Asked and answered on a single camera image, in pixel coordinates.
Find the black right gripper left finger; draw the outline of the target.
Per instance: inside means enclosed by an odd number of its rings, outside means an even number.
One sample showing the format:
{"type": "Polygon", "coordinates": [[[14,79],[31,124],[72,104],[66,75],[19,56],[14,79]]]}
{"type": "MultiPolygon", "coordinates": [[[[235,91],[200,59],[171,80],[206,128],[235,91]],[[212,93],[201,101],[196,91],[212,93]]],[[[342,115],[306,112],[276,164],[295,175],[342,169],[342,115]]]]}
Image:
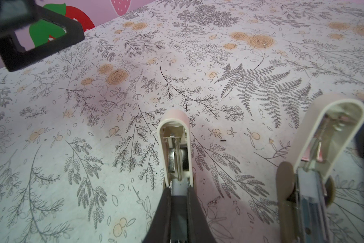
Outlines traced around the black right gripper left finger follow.
{"type": "Polygon", "coordinates": [[[170,242],[171,198],[171,190],[166,187],[143,243],[170,242]]]}

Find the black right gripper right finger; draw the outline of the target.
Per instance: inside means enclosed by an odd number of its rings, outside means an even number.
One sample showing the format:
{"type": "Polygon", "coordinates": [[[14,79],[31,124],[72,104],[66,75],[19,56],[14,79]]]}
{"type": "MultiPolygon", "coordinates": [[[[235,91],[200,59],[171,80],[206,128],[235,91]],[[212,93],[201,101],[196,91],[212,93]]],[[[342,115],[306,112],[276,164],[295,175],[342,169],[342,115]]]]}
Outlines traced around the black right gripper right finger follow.
{"type": "Polygon", "coordinates": [[[187,193],[188,238],[189,243],[215,243],[206,216],[193,187],[187,193]]]}

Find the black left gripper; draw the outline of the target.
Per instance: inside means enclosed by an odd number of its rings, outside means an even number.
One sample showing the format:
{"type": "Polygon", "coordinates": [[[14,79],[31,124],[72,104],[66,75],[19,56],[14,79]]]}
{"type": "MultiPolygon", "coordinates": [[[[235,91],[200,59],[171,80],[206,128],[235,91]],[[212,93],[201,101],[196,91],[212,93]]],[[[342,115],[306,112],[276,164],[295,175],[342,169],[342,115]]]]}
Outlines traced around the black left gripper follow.
{"type": "Polygon", "coordinates": [[[35,1],[0,0],[0,57],[7,70],[17,71],[84,40],[81,23],[44,8],[35,1]],[[26,50],[16,31],[29,26],[44,36],[26,50]]]}

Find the beige eraser block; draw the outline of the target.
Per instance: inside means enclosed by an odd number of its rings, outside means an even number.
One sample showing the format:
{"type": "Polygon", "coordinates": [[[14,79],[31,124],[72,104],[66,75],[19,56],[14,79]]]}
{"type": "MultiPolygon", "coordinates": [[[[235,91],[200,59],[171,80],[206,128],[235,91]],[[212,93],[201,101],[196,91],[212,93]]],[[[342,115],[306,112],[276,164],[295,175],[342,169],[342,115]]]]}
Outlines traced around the beige eraser block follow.
{"type": "Polygon", "coordinates": [[[276,172],[283,243],[329,243],[327,207],[334,201],[335,163],[364,124],[364,103],[342,94],[316,98],[276,172]]]}

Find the grey staple strip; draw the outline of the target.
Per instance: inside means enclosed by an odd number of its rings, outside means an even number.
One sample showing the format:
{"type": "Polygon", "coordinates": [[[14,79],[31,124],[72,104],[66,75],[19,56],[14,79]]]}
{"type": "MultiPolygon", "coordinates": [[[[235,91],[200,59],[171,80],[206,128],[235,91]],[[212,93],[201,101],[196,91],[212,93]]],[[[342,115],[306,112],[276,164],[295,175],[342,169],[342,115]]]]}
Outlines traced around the grey staple strip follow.
{"type": "Polygon", "coordinates": [[[172,196],[171,197],[171,226],[170,226],[170,242],[171,243],[187,243],[188,237],[188,213],[187,213],[187,197],[172,196]]]}

